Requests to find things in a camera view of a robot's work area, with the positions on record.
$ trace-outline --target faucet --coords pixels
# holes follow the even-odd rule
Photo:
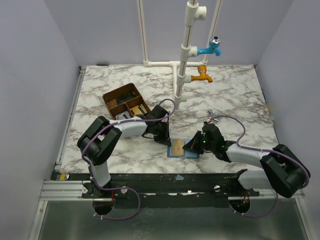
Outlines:
[[[200,65],[198,66],[198,73],[199,76],[191,76],[191,82],[193,81],[204,81],[208,80],[208,83],[212,83],[212,78],[207,75],[207,66],[206,65]]]
[[[208,48],[198,48],[197,55],[201,54],[215,54],[217,57],[221,55],[221,50],[219,48],[221,39],[218,36],[212,36],[209,40]]]

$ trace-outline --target white marble surface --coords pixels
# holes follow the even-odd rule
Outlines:
[[[186,73],[197,75],[197,68],[188,67]],[[243,144],[275,146],[276,134],[254,67],[208,66],[207,73],[212,83],[197,81],[184,85],[183,93],[188,101],[170,118],[170,137],[192,138],[201,130],[210,108],[243,122],[247,128]],[[77,141],[96,117],[110,119],[102,95],[128,83],[135,84],[151,109],[162,99],[173,96],[171,67],[87,67],[62,159],[62,173],[88,173]],[[170,111],[173,109],[170,103],[164,106]],[[226,140],[236,140],[242,132],[239,124],[231,119],[221,119],[217,126]],[[120,140],[108,159],[108,167],[110,173],[235,173],[243,168],[258,169],[218,160],[212,153],[200,155],[199,159],[168,158],[165,145],[141,136]]]

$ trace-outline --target silver wrench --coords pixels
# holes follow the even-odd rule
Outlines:
[[[214,112],[211,109],[208,109],[209,118],[211,121],[215,122],[216,124],[219,122],[218,118],[215,118]]]

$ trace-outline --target white wall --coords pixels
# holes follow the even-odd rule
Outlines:
[[[320,236],[320,1],[295,0],[264,52],[257,75],[280,142],[311,172],[307,205]]]
[[[0,235],[28,239],[79,68],[43,0],[0,7]]]
[[[225,0],[216,34],[220,57],[209,64],[257,64],[293,0]],[[136,0],[45,0],[79,65],[142,64]],[[205,21],[197,21],[191,44],[205,48],[216,0]],[[147,52],[150,61],[179,60],[187,0],[144,0]],[[199,61],[202,57],[192,58]]]

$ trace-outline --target orange object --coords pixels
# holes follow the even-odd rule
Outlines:
[[[212,78],[207,75],[207,66],[206,65],[200,65],[198,66],[198,73],[199,76],[191,76],[191,82],[193,81],[204,81],[208,80],[208,83],[212,83]]]

